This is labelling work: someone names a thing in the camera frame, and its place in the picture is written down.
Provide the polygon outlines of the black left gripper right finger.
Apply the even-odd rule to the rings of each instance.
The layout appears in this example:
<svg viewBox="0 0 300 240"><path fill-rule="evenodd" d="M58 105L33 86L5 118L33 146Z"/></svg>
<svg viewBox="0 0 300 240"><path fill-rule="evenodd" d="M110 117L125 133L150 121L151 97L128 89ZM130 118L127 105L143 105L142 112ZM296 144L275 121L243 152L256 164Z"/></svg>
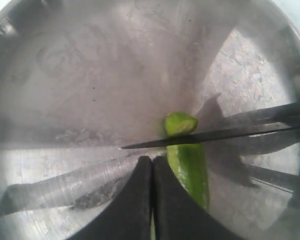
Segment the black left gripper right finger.
<svg viewBox="0 0 300 240"><path fill-rule="evenodd" d="M152 161L152 207L157 240L231 240L233 233L213 219L184 190L168 161Z"/></svg>

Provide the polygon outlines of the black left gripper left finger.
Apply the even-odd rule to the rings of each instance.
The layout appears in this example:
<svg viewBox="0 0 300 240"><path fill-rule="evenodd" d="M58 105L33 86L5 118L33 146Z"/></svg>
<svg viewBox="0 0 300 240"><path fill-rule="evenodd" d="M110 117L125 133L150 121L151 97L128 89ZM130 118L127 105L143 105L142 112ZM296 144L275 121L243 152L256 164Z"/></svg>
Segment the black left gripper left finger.
<svg viewBox="0 0 300 240"><path fill-rule="evenodd" d="M127 183L106 209L70 240L149 240L152 221L152 161L138 158Z"/></svg>

